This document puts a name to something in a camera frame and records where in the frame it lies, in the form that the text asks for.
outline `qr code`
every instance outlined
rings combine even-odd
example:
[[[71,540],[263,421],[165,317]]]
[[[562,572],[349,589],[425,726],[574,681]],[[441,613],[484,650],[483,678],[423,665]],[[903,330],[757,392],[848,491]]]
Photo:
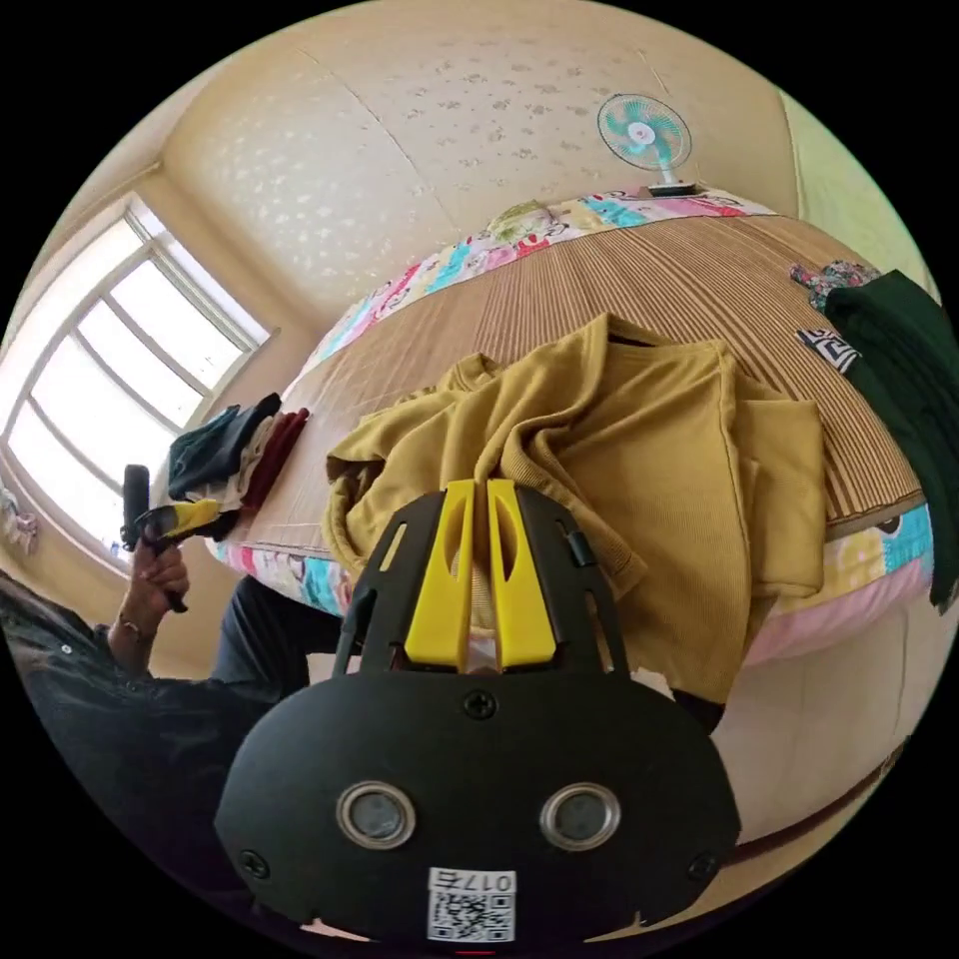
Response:
[[[449,942],[511,942],[514,914],[511,895],[432,890],[429,938]]]

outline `lens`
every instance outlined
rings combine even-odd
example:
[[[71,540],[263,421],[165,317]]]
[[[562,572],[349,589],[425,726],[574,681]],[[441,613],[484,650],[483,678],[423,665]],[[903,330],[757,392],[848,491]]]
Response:
[[[608,789],[580,782],[550,797],[539,825],[554,846],[585,852],[601,846],[616,831],[619,818],[619,801]]]
[[[361,782],[340,797],[337,822],[365,849],[396,849],[413,835],[416,814],[413,804],[395,786]]]

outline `pillow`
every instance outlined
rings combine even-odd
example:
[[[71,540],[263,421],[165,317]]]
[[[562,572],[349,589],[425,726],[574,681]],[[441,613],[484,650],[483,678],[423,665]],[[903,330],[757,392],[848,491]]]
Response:
[[[530,234],[542,236],[556,218],[536,200],[517,204],[489,221],[486,229],[498,243],[516,243]]]

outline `hand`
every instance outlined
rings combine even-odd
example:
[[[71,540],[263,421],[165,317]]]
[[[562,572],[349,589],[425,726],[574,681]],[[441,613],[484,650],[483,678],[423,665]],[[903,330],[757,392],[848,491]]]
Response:
[[[186,595],[190,578],[178,546],[170,546],[159,556],[141,539],[133,552],[130,584],[121,607],[144,636],[153,636],[163,617],[170,611],[167,592]]]

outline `window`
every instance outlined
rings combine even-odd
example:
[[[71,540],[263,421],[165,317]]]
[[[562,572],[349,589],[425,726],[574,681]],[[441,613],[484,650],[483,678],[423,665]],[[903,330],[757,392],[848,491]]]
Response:
[[[0,360],[2,453],[65,532],[125,558],[124,467],[155,477],[268,335],[133,197]]]

